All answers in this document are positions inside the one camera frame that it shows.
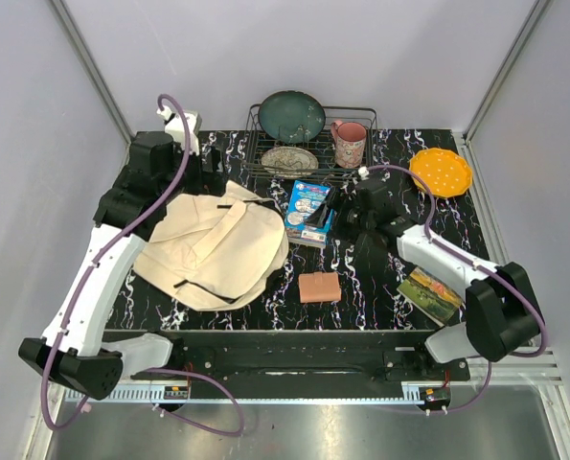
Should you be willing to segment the blue comic book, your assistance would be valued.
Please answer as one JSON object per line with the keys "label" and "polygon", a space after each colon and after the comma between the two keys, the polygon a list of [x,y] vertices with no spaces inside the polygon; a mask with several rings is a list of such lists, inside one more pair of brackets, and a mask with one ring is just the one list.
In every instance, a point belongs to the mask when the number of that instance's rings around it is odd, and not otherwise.
{"label": "blue comic book", "polygon": [[329,186],[300,180],[294,182],[285,215],[285,231],[290,242],[320,249],[326,247],[331,214],[328,214],[326,223],[321,227],[308,225],[306,220],[319,209],[330,189]]}

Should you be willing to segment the cream canvas student bag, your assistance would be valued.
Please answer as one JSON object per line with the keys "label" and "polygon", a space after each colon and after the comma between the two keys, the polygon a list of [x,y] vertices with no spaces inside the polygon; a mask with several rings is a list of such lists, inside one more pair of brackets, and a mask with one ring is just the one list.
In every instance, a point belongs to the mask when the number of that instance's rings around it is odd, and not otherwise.
{"label": "cream canvas student bag", "polygon": [[180,194],[166,208],[133,270],[194,311],[231,311],[259,297],[288,254],[282,215],[229,181],[225,194]]}

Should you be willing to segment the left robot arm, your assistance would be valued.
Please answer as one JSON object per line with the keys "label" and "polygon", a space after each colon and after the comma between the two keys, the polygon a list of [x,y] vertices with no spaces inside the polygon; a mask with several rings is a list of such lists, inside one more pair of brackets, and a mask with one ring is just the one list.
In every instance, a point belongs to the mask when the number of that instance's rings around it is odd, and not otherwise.
{"label": "left robot arm", "polygon": [[153,369],[166,380],[184,370],[185,357],[161,333],[103,341],[108,316],[131,266],[145,248],[168,202],[180,193],[215,195],[224,178],[201,159],[197,136],[140,131],[128,161],[100,198],[89,245],[57,315],[38,338],[22,340],[18,355],[41,376],[102,400],[119,380]]}

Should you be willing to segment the landscape cover thin book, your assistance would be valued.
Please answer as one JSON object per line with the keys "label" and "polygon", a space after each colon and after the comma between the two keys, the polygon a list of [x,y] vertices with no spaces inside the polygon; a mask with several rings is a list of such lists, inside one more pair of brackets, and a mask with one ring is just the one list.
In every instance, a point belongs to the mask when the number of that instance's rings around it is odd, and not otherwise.
{"label": "landscape cover thin book", "polygon": [[455,318],[464,305],[453,289],[419,267],[399,285],[398,292],[439,326]]}

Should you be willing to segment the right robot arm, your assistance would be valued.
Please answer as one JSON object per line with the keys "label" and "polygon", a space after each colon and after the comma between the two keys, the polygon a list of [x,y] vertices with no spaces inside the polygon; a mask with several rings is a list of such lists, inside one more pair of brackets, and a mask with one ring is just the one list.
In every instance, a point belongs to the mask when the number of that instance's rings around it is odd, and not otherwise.
{"label": "right robot arm", "polygon": [[526,270],[468,254],[427,225],[399,214],[382,196],[384,189],[376,179],[362,181],[350,192],[332,189],[305,223],[328,226],[333,238],[353,243],[355,250],[394,251],[462,298],[464,322],[443,326],[423,342],[424,349],[412,358],[416,374],[433,380],[460,358],[497,362],[508,355],[522,357],[521,346],[535,337],[541,355],[546,325]]}

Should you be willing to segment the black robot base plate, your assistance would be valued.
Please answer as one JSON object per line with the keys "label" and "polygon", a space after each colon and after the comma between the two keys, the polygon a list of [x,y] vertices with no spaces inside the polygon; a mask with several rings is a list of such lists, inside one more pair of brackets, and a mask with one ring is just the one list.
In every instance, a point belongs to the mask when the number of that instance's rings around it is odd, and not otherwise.
{"label": "black robot base plate", "polygon": [[436,364],[421,345],[427,331],[182,331],[168,368],[221,382],[239,399],[318,400],[399,397],[402,384],[467,382],[458,358]]}

